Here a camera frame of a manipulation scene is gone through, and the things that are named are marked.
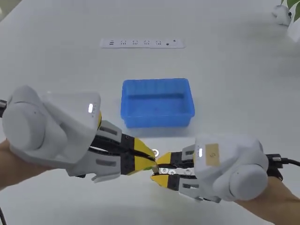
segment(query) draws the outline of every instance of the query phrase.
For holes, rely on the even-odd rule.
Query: blue plastic basket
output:
[[[121,118],[128,128],[186,127],[195,115],[187,79],[126,80]]]

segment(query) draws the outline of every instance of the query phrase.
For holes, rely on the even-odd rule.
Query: white table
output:
[[[160,155],[201,133],[258,137],[266,153],[300,159],[300,48],[272,23],[273,0],[23,0],[0,24],[0,96],[96,90],[102,115]],[[101,49],[101,38],[183,38],[183,50]],[[186,77],[196,116],[187,129],[126,130],[125,79]],[[299,169],[286,185],[300,195]],[[234,203],[195,203],[150,172],[94,185],[47,172],[0,193],[15,225],[263,225]]]

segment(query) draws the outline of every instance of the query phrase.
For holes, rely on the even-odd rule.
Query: plant leaf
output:
[[[295,5],[296,3],[298,3],[300,0],[287,0],[287,6],[290,9],[291,7],[293,7],[293,5]]]
[[[294,22],[296,22],[300,18],[300,3],[296,6]]]

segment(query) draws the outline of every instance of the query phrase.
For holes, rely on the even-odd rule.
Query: green plant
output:
[[[291,9],[294,5],[296,5],[294,22],[300,18],[300,4],[298,4],[300,0],[286,0],[287,7]]]

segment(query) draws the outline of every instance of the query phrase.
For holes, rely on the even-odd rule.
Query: white power strip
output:
[[[101,48],[185,48],[180,39],[120,39],[103,38]]]

